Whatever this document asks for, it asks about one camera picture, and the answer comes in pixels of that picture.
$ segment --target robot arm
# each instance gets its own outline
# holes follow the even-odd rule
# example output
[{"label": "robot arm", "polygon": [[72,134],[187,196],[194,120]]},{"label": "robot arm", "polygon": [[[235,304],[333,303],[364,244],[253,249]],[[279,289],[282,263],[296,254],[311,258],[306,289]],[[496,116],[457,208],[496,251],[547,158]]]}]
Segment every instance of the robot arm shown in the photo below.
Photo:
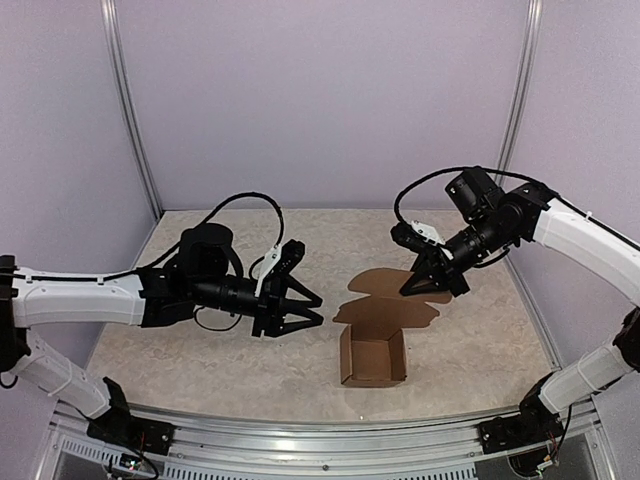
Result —
[{"label": "robot arm", "polygon": [[467,270],[492,263],[481,262],[525,240],[576,261],[635,307],[615,340],[540,380],[520,403],[520,415],[479,426],[485,453],[493,453],[545,441],[549,432],[562,434],[559,412],[640,371],[640,247],[590,214],[581,214],[540,182],[505,193],[482,167],[461,170],[446,192],[469,226],[447,241],[433,227],[402,218],[398,204],[406,190],[396,200],[400,223],[392,228],[392,238],[418,254],[414,273],[401,289],[403,295],[446,290],[462,295],[469,291]]},{"label": "robot arm", "polygon": [[[166,454],[173,427],[131,416],[120,386],[74,365],[30,327],[61,322],[109,322],[164,327],[193,317],[196,306],[254,317],[252,335],[279,337],[322,324],[312,309],[322,299],[291,271],[305,247],[290,240],[261,269],[259,281],[243,277],[231,247],[233,234],[201,224],[182,234],[177,254],[161,268],[112,275],[52,274],[18,268],[0,257],[0,372],[10,372],[77,408],[89,420],[89,436]],[[235,275],[227,274],[229,266]],[[294,290],[305,300],[288,299]],[[285,322],[293,314],[305,318]]]}]

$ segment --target white wall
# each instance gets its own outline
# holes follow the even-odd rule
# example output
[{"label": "white wall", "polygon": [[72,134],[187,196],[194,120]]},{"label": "white wall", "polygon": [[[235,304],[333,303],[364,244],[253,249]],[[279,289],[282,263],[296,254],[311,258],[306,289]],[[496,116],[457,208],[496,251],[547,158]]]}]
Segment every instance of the white wall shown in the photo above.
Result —
[{"label": "white wall", "polygon": [[[153,219],[118,106],[99,2],[0,2],[0,65],[0,253],[53,271],[128,268]],[[98,329],[41,331],[84,364]],[[0,390],[1,478],[33,478],[53,405],[26,382]]]},{"label": "white wall", "polygon": [[[545,2],[511,170],[533,175],[640,240],[640,3]],[[565,363],[621,328],[631,305],[571,261],[513,253]],[[625,480],[640,478],[640,378],[597,397]]]},{"label": "white wall", "polygon": [[[167,209],[240,190],[389,207],[420,174],[496,165],[527,0],[118,2]],[[444,180],[407,206],[448,207]]]}]

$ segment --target brown box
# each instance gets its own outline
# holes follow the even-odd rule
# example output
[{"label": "brown box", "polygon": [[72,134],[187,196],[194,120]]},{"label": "brown box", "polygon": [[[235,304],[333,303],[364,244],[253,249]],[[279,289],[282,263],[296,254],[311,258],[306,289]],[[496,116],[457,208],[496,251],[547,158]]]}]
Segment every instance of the brown box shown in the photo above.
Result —
[{"label": "brown box", "polygon": [[451,294],[403,297],[411,272],[375,268],[349,282],[352,292],[369,294],[342,304],[333,319],[347,327],[340,336],[340,380],[349,387],[391,387],[407,377],[403,328],[427,327],[440,313],[425,302],[448,303]]}]

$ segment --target beige table surface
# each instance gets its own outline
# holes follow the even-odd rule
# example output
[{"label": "beige table surface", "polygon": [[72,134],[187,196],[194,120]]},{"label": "beige table surface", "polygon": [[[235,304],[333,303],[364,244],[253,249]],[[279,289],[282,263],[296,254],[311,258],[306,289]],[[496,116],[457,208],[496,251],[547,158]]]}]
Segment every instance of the beige table surface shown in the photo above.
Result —
[{"label": "beige table surface", "polygon": [[[171,246],[206,212],[168,212],[140,264]],[[463,224],[457,212],[407,211],[448,238]],[[270,210],[226,210],[216,219],[234,231],[245,264],[274,242]],[[109,376],[130,402],[189,413],[281,421],[400,420],[465,414],[515,405],[550,371],[547,358],[509,273],[502,264],[472,270],[472,293],[434,305],[440,317],[406,329],[408,378],[385,389],[340,385],[338,339],[332,318],[357,298],[346,286],[373,267],[409,268],[415,255],[395,245],[389,210],[285,210],[285,239],[307,246],[296,278],[324,298],[321,327],[279,339],[250,336],[252,319],[234,330],[208,332],[193,321],[167,328],[107,325],[89,369]],[[233,321],[217,311],[202,322]]]}]

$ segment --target table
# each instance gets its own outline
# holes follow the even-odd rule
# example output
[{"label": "table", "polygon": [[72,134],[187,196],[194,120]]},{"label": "table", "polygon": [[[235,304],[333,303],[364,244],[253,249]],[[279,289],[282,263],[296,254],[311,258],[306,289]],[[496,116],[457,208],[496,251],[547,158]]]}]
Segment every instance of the table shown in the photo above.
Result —
[{"label": "table", "polygon": [[[171,246],[206,212],[167,212],[139,263]],[[321,327],[278,339],[250,336],[252,319],[226,333],[186,321],[167,328],[107,325],[89,370],[108,376],[136,404],[234,418],[288,422],[384,421],[467,414],[517,404],[550,371],[515,285],[502,263],[471,270],[472,292],[448,305],[424,329],[406,329],[408,377],[383,389],[340,384],[338,339],[332,318],[359,295],[347,291],[354,275],[374,267],[408,269],[415,257],[395,245],[389,210],[286,210],[285,239],[306,244],[296,278],[324,298]],[[448,238],[464,227],[457,212],[407,211]],[[245,270],[273,244],[270,210],[224,210],[215,221],[234,232]],[[203,311],[221,327],[228,314]]]}]

